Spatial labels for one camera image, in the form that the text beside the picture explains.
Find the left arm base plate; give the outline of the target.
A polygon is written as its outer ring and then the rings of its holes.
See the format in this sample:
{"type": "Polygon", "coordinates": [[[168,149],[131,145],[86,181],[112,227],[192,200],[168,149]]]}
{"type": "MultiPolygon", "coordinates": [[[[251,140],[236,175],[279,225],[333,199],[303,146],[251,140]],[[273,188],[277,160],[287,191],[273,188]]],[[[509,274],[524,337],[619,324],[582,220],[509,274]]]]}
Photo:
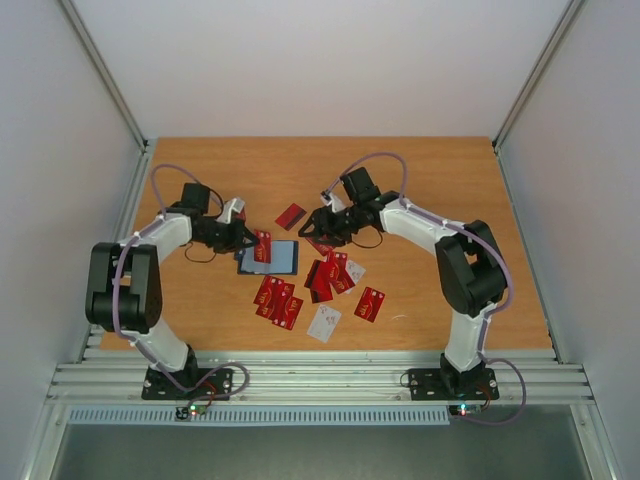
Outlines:
{"type": "Polygon", "coordinates": [[[224,399],[233,387],[233,370],[224,368],[209,376],[198,388],[185,392],[176,387],[163,373],[149,368],[146,372],[141,391],[141,398],[151,400],[191,400],[196,397],[212,394],[221,395],[224,399]]]}

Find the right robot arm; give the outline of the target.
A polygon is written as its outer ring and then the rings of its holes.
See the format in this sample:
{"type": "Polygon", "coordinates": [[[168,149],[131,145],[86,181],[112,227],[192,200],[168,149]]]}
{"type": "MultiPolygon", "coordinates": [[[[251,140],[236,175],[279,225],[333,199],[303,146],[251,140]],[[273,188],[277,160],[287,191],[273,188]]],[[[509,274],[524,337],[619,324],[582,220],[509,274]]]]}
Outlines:
{"type": "Polygon", "coordinates": [[[490,227],[460,223],[430,213],[396,191],[382,193],[363,167],[340,178],[351,204],[327,190],[298,234],[318,244],[342,247],[366,227],[401,237],[432,254],[441,291],[452,308],[449,342],[440,357],[446,395],[460,398],[486,368],[484,345],[492,316],[512,280],[490,227]]]}

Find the white card bottom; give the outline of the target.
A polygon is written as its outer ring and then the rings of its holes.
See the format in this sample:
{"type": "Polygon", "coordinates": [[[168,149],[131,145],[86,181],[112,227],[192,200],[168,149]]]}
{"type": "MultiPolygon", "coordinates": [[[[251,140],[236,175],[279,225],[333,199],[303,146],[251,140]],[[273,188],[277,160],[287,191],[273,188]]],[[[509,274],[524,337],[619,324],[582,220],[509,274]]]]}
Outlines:
{"type": "Polygon", "coordinates": [[[342,314],[325,304],[320,304],[307,330],[307,335],[327,343],[333,334],[342,314]]]}

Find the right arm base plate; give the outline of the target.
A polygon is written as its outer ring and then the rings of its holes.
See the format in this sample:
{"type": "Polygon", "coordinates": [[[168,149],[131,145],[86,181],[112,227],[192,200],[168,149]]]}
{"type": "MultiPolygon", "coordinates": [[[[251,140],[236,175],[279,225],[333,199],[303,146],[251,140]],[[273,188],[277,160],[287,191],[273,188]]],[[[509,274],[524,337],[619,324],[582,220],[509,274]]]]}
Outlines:
{"type": "Polygon", "coordinates": [[[413,368],[407,371],[413,401],[498,400],[500,392],[495,372],[490,368],[459,373],[441,368],[413,368]]]}

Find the blue leather card holder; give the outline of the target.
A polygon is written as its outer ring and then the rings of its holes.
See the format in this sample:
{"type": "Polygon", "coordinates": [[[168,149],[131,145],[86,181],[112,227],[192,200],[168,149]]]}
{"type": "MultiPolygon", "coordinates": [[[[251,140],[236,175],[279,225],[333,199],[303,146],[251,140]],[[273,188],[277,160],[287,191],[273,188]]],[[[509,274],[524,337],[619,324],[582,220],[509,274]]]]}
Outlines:
{"type": "Polygon", "coordinates": [[[298,273],[299,243],[278,240],[271,244],[271,262],[254,259],[254,249],[241,250],[234,255],[239,275],[296,275],[298,273]]]}

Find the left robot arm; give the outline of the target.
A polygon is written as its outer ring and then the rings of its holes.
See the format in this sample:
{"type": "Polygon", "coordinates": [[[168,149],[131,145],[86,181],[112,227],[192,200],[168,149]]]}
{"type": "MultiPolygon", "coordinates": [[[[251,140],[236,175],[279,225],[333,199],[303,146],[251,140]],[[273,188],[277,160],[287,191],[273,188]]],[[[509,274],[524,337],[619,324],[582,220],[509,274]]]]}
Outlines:
{"type": "Polygon", "coordinates": [[[178,398],[192,397],[218,373],[201,370],[193,348],[162,317],[160,266],[174,251],[195,243],[215,255],[256,246],[244,200],[224,202],[209,187],[186,183],[180,200],[162,206],[149,225],[92,248],[85,299],[87,321],[129,342],[149,363],[150,387],[178,398]]]}

